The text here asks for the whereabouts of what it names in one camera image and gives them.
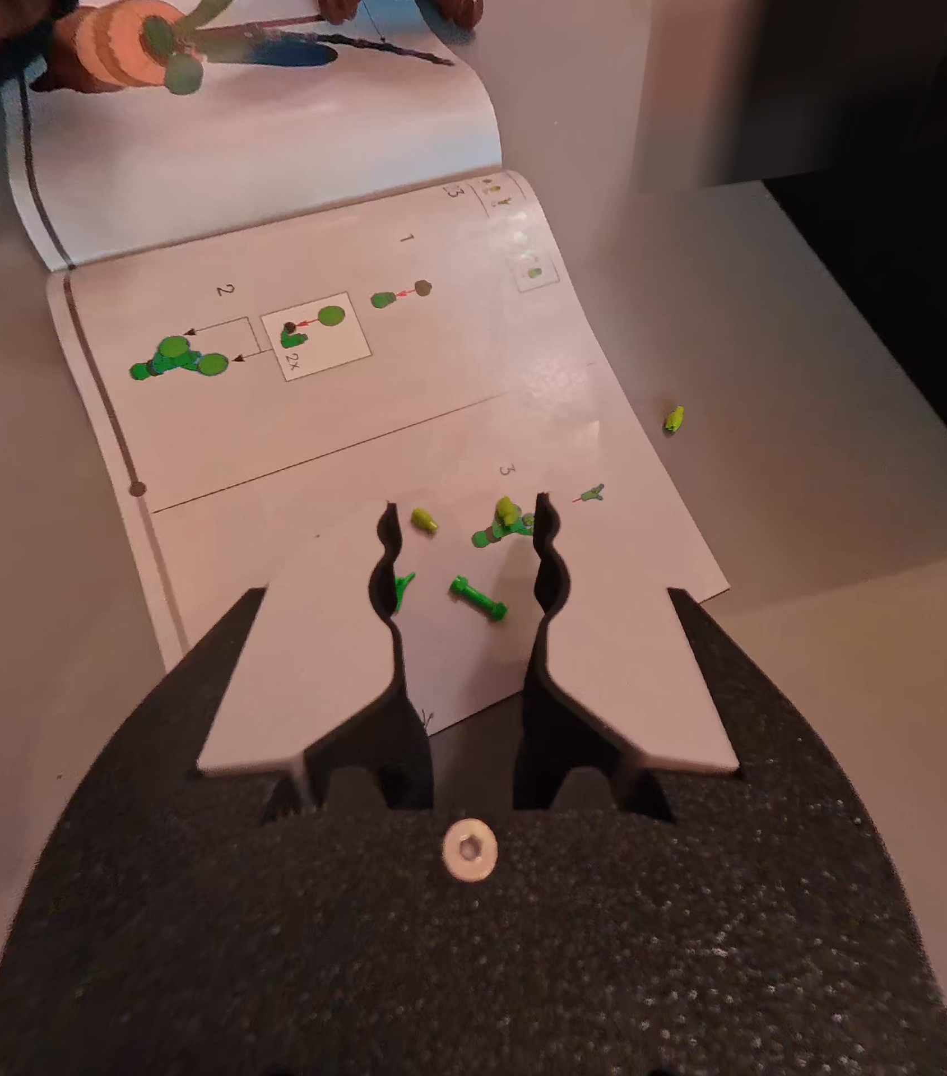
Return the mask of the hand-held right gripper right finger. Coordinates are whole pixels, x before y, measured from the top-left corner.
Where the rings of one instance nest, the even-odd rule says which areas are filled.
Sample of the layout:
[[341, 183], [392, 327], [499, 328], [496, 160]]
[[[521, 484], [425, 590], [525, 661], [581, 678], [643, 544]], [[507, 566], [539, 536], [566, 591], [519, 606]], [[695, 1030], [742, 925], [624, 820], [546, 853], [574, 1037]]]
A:
[[537, 496], [537, 627], [523, 689], [523, 765], [727, 776], [740, 762], [685, 637], [676, 591], [725, 585], [699, 542], [637, 497]]

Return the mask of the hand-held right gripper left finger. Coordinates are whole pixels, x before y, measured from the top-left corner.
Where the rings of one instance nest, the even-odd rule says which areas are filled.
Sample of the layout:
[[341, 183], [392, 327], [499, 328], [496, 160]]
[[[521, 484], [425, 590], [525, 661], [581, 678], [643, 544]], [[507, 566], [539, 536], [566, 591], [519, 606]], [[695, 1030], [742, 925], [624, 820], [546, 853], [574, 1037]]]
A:
[[394, 621], [401, 548], [396, 504], [383, 500], [298, 546], [266, 587], [199, 771], [432, 777]]

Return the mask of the green toy brick pin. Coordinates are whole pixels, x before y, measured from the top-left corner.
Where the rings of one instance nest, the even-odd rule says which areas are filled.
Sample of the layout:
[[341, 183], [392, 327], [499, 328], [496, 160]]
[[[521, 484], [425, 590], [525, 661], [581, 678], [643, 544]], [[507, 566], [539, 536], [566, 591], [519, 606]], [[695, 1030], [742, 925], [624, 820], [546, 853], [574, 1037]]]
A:
[[460, 600], [466, 601], [470, 607], [487, 615], [492, 622], [498, 623], [508, 614], [506, 604], [492, 599], [491, 596], [477, 590], [464, 576], [456, 576], [450, 583], [449, 591]]

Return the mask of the grey desk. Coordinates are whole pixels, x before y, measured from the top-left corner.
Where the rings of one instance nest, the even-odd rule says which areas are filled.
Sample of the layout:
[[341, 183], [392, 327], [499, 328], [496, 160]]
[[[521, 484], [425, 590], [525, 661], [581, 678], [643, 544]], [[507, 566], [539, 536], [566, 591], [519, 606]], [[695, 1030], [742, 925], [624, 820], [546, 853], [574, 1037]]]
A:
[[[763, 186], [632, 189], [654, 9], [487, 2], [464, 48], [724, 569], [708, 611], [856, 785], [947, 999], [947, 426]], [[162, 675], [2, 128], [0, 954], [69, 796]]]

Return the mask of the white instruction booklet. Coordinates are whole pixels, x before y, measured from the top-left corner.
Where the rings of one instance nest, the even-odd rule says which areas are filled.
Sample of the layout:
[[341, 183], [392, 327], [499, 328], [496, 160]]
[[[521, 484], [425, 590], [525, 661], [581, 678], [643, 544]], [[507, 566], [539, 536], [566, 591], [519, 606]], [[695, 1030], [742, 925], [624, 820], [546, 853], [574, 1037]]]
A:
[[[407, 530], [432, 734], [519, 689], [538, 491], [633, 495], [713, 560], [468, 49], [419, 3], [81, 2], [69, 25], [100, 89], [8, 89], [9, 176], [168, 667], [374, 500]], [[727, 591], [713, 563], [698, 601]]]

